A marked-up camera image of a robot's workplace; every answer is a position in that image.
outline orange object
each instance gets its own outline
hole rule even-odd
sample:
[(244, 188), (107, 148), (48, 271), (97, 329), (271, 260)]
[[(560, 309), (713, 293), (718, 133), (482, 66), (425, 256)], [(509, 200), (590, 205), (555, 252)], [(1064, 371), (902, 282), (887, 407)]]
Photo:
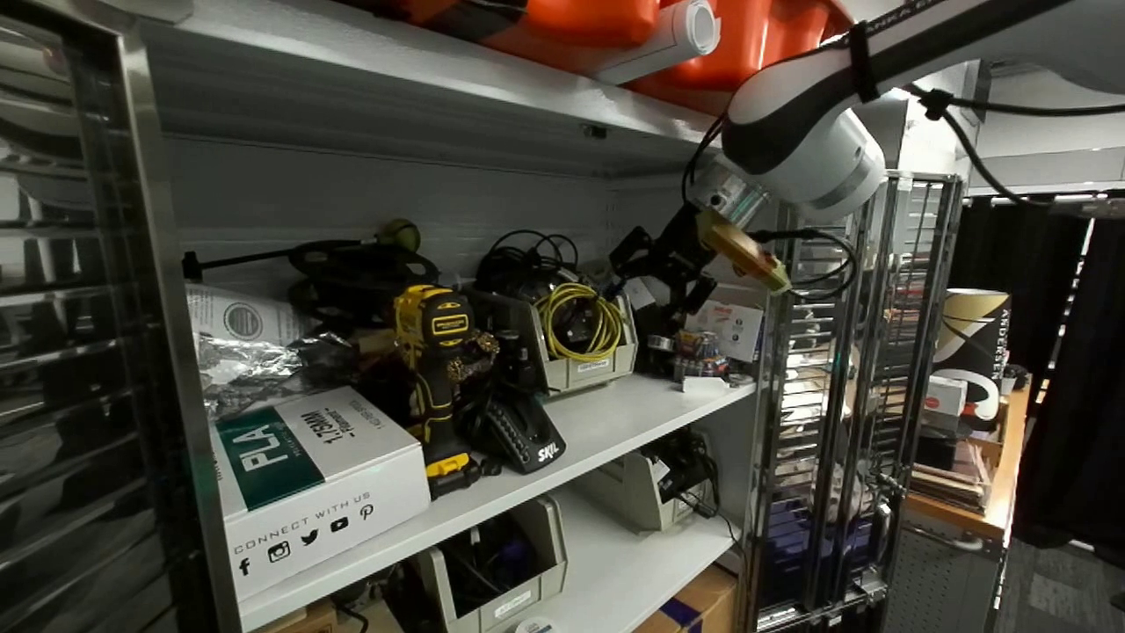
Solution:
[(724, 111), (764, 66), (816, 50), (846, 26), (829, 0), (708, 0), (720, 43), (708, 56), (643, 78), (631, 87), (704, 111)]
[(524, 59), (590, 72), (597, 59), (643, 45), (656, 0), (398, 0), (420, 26), (482, 43)]

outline wire rack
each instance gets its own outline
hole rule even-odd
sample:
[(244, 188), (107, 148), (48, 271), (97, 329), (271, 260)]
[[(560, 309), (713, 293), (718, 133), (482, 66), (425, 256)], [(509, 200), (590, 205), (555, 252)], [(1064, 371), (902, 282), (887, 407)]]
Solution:
[[(931, 341), (936, 294), (948, 276), (957, 207), (958, 180), (891, 175), (875, 205), (831, 229), (861, 252), (855, 284), (768, 309), (759, 587), (786, 597), (759, 597), (759, 610), (831, 610), (855, 597), (856, 573), (871, 581), (889, 566), (887, 506), (896, 506), (915, 453), (931, 354), (919, 341)], [(799, 276), (837, 267), (839, 249), (794, 241), (782, 260)]]
[(0, 630), (158, 630), (176, 595), (190, 595), (181, 623), (202, 627), (111, 43), (10, 16), (0, 32)]

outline white shelf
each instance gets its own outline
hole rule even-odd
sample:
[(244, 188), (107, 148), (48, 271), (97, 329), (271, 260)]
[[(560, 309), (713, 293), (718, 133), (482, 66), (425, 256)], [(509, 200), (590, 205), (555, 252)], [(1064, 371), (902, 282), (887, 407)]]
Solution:
[(146, 19), (142, 37), (171, 133), (636, 175), (677, 168), (708, 124), (330, 0), (194, 0), (194, 16)]
[(392, 532), (381, 532), (352, 550), (324, 559), (311, 570), (240, 601), (243, 630), (265, 627), (271, 617), (280, 617), (324, 595), (365, 581), (434, 540), (445, 540), (451, 535), (459, 535), (636, 447), (746, 399), (748, 392), (751, 388), (731, 388), (718, 398), (684, 398), (664, 379), (624, 376), (601, 389), (553, 399), (549, 414), (565, 439), (565, 453), (555, 465), (535, 475), (503, 471), (495, 478), (482, 478), (469, 488), (434, 500), (414, 519), (398, 522)]
[(565, 587), (531, 614), (562, 633), (636, 630), (718, 554), (731, 547), (724, 519), (690, 519), (672, 532), (630, 532), (576, 491), (560, 491), (565, 535)]

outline metal frame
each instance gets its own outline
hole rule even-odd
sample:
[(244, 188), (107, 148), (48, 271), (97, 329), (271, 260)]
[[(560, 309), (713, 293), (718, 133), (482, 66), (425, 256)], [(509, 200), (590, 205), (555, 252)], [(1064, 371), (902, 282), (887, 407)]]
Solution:
[[(141, 45), (141, 34), (132, 32), (132, 16), (111, 8), (87, 4), (87, 0), (23, 0), (19, 8), (56, 12), (62, 19), (72, 19), (72, 26), (92, 26), (117, 43), (119, 80), (127, 92), (121, 110), (132, 131), (132, 157), (137, 157), (137, 180), (142, 195), (142, 219), (146, 219), (151, 271), (155, 271), (158, 309), (165, 323), (162, 329), (165, 329), (167, 371), (178, 398), (176, 407), (178, 407), (178, 429), (187, 439), (187, 467), (194, 475), (194, 500), (196, 500), (200, 540), (208, 554), (212, 601), (216, 610), (216, 627), (240, 630), (240, 608), (236, 608), (236, 590), (227, 576), (227, 547), (226, 547), (226, 526), (220, 526), (220, 506), (216, 506), (216, 485), (214, 485), (216, 482), (214, 453), (212, 453), (208, 417), (200, 405), (200, 376), (194, 371), (196, 363), (194, 363), (187, 293), (178, 274), (178, 229), (176, 229), (171, 192), (165, 175), (165, 148), (162, 148), (146, 53)], [(165, 4), (142, 0), (142, 8), (121, 0), (119, 8), (132, 8), (137, 12), (167, 16), (167, 19), (190, 12), (190, 0), (165, 0)]]
[[(931, 200), (924, 207), (902, 207), (911, 200), (905, 188), (924, 188)], [(768, 433), (766, 433), (766, 482), (764, 482), (764, 506), (759, 514), (768, 514), (768, 500), (776, 488), (776, 465), (781, 458), (781, 424), (790, 410), (782, 410), (786, 388), (799, 388), (799, 379), (807, 379), (786, 366), (790, 336), (802, 335), (799, 328), (823, 329), (829, 328), (829, 359), (823, 366), (823, 398), (824, 407), (820, 414), (820, 443), (816, 443), (816, 488), (812, 488), (812, 522), (807, 522), (807, 550), (803, 550), (803, 576), (802, 595), (794, 603), (773, 608), (764, 614), (764, 627), (794, 627), (794, 623), (823, 623), (824, 614), (837, 614), (839, 603), (861, 608), (887, 597), (887, 576), (889, 576), (889, 554), (891, 554), (891, 535), (896, 535), (896, 502), (899, 485), (905, 478), (911, 458), (915, 458), (915, 424), (917, 407), (924, 398), (926, 379), (926, 359), (931, 359), (931, 329), (936, 329), (936, 309), (938, 294), (946, 293), (948, 260), (951, 260), (951, 240), (957, 240), (957, 219), (958, 219), (958, 180), (957, 175), (891, 175), (882, 188), (882, 207), (864, 207), (856, 219), (851, 240), (864, 247), (861, 267), (864, 274), (855, 282), (851, 294), (839, 298), (837, 317), (823, 323), (799, 323), (794, 298), (782, 298), (768, 309), (768, 363), (764, 363), (764, 399), (773, 399), (773, 414), (766, 410)], [(905, 320), (887, 320), (889, 309), (899, 305), (902, 312), (902, 288), (911, 284), (911, 323)], [(855, 384), (851, 398), (851, 422), (843, 424), (843, 384)], [(824, 536), (829, 519), (843, 519), (856, 488), (861, 459), (875, 453), (875, 433), (882, 405), (871, 399), (871, 388), (882, 379), (896, 379), (902, 398), (896, 399), (896, 424), (899, 434), (891, 447), (882, 450), (882, 459), (889, 459), (887, 471), (871, 467), (871, 488), (889, 506), (889, 522), (882, 535), (882, 546), (875, 550), (875, 566), (864, 573), (864, 590), (851, 590), (846, 559), (843, 559), (843, 532)], [(829, 518), (829, 497), (831, 497), (831, 467), (843, 467), (839, 485), (839, 506)]]
[(751, 475), (748, 482), (755, 482), (751, 502), (746, 509), (746, 526), (740, 526), (740, 610), (733, 614), (733, 623), (740, 630), (759, 630), (759, 570), (764, 570), (764, 546), (766, 546), (766, 519), (768, 519), (768, 500), (773, 500), (773, 465), (776, 465), (776, 434), (781, 434), (781, 392), (782, 392), (782, 368), (776, 368), (773, 363), (782, 363), (786, 354), (786, 320), (776, 320), (781, 312), (786, 312), (790, 294), (781, 298), (766, 298), (766, 323), (764, 323), (764, 354), (759, 354), (759, 379), (755, 379), (755, 433), (751, 447)]

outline cordless drill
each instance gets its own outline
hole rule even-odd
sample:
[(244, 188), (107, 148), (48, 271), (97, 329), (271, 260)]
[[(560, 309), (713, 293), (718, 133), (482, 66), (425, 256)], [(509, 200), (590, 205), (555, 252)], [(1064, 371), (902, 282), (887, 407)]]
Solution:
[(453, 433), (453, 399), (469, 336), (468, 303), (434, 284), (411, 284), (392, 298), (400, 359), (414, 371), (411, 433), (425, 447), (425, 478), (434, 491), (469, 482), (469, 453)]

